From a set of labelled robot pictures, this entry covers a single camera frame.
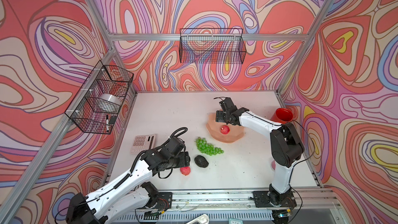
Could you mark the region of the red fake apple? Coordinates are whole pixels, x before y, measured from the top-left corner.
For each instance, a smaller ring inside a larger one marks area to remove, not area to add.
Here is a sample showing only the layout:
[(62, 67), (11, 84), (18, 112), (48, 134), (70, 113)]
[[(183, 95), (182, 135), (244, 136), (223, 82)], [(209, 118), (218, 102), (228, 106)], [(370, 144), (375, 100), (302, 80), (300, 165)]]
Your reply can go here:
[(223, 135), (227, 135), (230, 133), (230, 128), (227, 125), (223, 125), (220, 127), (220, 133)]
[(184, 176), (188, 176), (191, 173), (191, 168), (190, 167), (180, 168), (180, 173)]

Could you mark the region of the dark fake avocado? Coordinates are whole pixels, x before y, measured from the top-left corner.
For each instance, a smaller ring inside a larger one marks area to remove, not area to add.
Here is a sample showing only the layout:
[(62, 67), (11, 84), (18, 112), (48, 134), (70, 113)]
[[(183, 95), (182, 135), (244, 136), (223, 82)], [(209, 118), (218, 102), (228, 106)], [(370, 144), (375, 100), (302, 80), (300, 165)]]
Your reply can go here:
[(201, 155), (196, 156), (194, 162), (200, 168), (207, 168), (209, 166), (209, 162)]

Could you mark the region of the green fake grape bunch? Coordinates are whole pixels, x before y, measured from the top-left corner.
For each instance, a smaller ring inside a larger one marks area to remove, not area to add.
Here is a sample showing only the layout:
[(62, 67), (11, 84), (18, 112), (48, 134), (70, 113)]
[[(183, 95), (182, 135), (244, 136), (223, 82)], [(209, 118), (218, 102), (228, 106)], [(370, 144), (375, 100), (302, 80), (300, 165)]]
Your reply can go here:
[(209, 156), (216, 156), (224, 153), (224, 150), (222, 150), (219, 147), (214, 146), (211, 143), (208, 143), (205, 138), (198, 137), (195, 140), (195, 144), (197, 146), (197, 149), (206, 155)]

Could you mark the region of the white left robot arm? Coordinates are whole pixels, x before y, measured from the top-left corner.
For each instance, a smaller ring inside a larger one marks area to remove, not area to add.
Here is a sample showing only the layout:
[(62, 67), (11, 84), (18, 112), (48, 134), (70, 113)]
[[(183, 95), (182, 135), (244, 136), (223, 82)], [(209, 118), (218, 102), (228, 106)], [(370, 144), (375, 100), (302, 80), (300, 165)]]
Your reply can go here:
[(132, 166), (100, 189), (73, 196), (66, 207), (68, 224), (111, 224), (128, 212), (157, 207), (157, 188), (150, 182), (163, 171), (189, 166), (190, 157), (180, 138), (188, 131), (181, 127), (160, 146), (139, 152)]

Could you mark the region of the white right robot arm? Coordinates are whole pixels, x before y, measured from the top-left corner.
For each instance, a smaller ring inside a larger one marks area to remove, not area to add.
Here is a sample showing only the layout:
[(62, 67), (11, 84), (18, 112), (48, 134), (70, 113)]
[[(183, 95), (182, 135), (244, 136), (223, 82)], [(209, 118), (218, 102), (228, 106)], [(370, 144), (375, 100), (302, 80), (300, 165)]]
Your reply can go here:
[(220, 97), (219, 104), (221, 110), (216, 111), (216, 122), (246, 127), (269, 138), (271, 154), (276, 163), (269, 190), (278, 195), (290, 192), (293, 169), (305, 151), (295, 126), (290, 122), (268, 120), (244, 107), (238, 108), (230, 97)]

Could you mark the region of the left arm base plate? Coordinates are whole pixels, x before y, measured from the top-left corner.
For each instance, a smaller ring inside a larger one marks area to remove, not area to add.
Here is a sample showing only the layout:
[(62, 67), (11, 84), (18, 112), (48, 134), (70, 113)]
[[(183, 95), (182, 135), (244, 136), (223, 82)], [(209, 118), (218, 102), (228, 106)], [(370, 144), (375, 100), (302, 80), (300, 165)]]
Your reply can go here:
[(173, 193), (170, 191), (160, 192), (150, 197), (144, 206), (145, 216), (159, 216), (164, 214), (172, 206)]

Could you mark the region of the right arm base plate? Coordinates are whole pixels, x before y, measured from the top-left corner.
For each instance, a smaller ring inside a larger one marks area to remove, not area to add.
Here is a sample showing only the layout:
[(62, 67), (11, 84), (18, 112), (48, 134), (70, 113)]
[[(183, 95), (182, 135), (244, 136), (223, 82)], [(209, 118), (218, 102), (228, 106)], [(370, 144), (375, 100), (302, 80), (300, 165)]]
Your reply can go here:
[(279, 194), (277, 191), (253, 191), (250, 199), (255, 202), (255, 206), (257, 208), (285, 207), (293, 209), (297, 207), (297, 203), (291, 189), (283, 194)]

